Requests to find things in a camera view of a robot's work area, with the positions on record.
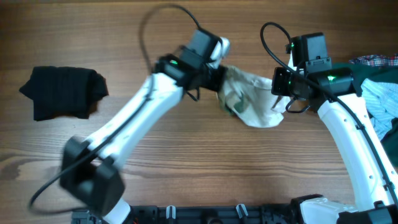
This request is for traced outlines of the white beige garment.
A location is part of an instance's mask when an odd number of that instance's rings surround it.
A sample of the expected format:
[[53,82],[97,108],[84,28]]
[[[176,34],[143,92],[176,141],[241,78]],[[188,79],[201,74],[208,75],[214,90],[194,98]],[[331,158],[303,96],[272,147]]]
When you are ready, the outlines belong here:
[[254,128],[272,128],[284,119],[288,96],[271,93],[272,80],[228,65],[217,93],[221,109]]

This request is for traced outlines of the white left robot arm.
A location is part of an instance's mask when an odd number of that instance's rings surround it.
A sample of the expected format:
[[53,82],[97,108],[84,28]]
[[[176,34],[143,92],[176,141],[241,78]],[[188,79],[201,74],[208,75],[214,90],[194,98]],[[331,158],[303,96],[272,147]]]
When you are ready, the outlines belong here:
[[141,89],[113,119],[83,142],[67,141],[61,187],[106,223],[132,223],[131,207],[123,199],[121,169],[137,143],[184,94],[220,89],[224,73],[220,62],[229,48],[227,38],[199,28],[180,55],[160,57]]

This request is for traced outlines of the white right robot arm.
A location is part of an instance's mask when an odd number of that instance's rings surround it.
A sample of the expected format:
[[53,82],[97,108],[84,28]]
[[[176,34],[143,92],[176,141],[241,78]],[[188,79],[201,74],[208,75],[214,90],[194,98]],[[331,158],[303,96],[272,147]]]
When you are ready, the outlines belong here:
[[293,205],[301,223],[397,223],[397,173],[371,125],[350,68],[333,68],[322,33],[289,37],[290,62],[275,69],[272,93],[307,100],[328,128],[348,171],[354,204],[321,195]]

